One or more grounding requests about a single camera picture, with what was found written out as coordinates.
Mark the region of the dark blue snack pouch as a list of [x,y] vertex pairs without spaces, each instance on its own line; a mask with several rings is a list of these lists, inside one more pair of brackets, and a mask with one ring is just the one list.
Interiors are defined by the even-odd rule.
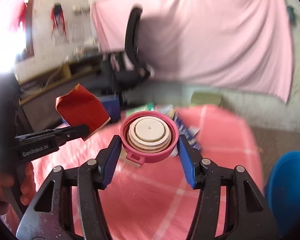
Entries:
[[200,144],[198,144],[198,142],[196,141],[195,136],[191,133],[189,128],[184,124],[183,120],[179,117],[179,114],[177,112],[174,112],[171,115],[171,119],[176,124],[176,126],[178,128],[178,131],[179,131],[179,134],[180,135],[185,135],[186,139],[189,142],[189,145],[192,148],[195,148],[195,149],[200,151],[202,149]]

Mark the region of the red snack wrapper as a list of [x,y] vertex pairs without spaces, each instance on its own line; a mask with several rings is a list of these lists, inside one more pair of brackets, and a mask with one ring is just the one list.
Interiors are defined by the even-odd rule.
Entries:
[[102,102],[81,84],[56,98],[56,111],[70,126],[89,127],[89,133],[82,137],[84,141],[110,122],[110,116]]

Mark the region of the pink white jar lid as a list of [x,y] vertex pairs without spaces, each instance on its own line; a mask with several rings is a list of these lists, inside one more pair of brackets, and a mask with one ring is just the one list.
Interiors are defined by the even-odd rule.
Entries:
[[126,117],[120,127],[126,159],[138,165],[158,163],[174,151],[179,131],[174,121],[156,111]]

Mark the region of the blue cardboard box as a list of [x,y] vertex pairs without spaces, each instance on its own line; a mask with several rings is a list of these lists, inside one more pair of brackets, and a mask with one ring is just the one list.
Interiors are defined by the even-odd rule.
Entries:
[[112,120],[117,121],[121,118],[120,103],[115,96],[106,96],[99,99]]

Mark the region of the green wrapper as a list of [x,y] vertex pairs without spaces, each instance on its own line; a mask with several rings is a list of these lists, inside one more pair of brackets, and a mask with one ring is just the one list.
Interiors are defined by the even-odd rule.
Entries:
[[154,107],[155,107],[154,103],[149,102],[147,104],[126,110],[125,116],[128,117],[134,113],[143,112],[143,111],[154,111]]

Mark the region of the wooden desk shelf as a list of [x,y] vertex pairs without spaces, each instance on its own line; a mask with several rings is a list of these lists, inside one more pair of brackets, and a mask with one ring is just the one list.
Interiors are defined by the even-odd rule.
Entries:
[[99,71],[99,68],[98,64],[92,63],[63,64],[32,80],[21,83],[19,103],[20,105],[24,105],[45,92],[79,79],[80,77],[96,73]]

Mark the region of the pink checked tablecloth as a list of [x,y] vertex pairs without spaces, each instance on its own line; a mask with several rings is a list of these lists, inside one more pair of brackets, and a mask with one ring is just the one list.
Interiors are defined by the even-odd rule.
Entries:
[[[177,112],[186,126],[198,128],[196,139],[204,157],[222,167],[244,166],[263,188],[258,146],[243,118],[213,105]],[[73,168],[96,157],[119,131],[120,124],[106,126],[87,141],[68,142],[59,151],[35,160],[36,185],[57,165]],[[180,159],[173,156],[141,166],[120,159],[111,184],[99,195],[113,239],[185,239],[198,199],[198,191],[185,180]]]

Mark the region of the green plastic stool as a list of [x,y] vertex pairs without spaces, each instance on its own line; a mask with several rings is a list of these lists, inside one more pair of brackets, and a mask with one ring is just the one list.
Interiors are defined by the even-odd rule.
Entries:
[[191,96],[190,106],[215,105],[221,107],[222,103],[223,98],[221,94],[195,91]]

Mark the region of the black office chair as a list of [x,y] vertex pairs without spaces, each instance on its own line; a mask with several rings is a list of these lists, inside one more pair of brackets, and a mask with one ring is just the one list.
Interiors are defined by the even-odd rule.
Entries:
[[100,41],[103,50],[103,60],[100,65],[100,76],[97,88],[105,93],[120,94],[146,81],[151,72],[145,61],[139,57],[138,28],[143,9],[139,6],[132,8],[125,33],[123,50],[115,51],[105,47]]

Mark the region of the blue plastic basin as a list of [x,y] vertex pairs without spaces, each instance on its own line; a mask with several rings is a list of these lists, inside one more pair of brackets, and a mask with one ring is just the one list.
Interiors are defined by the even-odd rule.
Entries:
[[280,234],[284,236],[300,219],[300,152],[288,152],[278,159],[264,192]]

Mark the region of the red black hanging ornament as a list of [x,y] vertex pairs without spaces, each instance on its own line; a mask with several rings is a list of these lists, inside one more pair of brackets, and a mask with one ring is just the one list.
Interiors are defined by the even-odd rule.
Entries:
[[53,34],[57,32],[59,35],[63,35],[66,38],[66,24],[61,3],[55,3],[53,5],[50,16],[52,21],[51,36],[53,36]]

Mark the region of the green hanging pouch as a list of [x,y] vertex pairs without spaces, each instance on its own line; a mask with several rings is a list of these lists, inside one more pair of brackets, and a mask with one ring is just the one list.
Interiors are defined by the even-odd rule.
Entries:
[[292,25],[295,25],[296,23],[296,15],[295,15],[295,12],[294,12],[294,7],[289,5],[287,7],[287,11],[288,11],[288,16],[289,16],[289,22],[290,24]]

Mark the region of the wall calendar sheets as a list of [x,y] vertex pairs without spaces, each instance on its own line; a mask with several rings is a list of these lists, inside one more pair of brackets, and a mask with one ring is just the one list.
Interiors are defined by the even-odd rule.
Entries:
[[81,22],[66,23],[65,28],[63,28],[63,25],[59,28],[55,27],[52,33],[55,46],[83,42],[84,39],[84,29]]

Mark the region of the pink wall sheet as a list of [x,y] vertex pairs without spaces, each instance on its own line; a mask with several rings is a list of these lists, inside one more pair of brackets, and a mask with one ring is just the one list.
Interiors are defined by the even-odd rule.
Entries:
[[285,0],[96,0],[103,51],[120,50],[133,7],[139,54],[157,80],[271,94],[287,102],[293,42]]

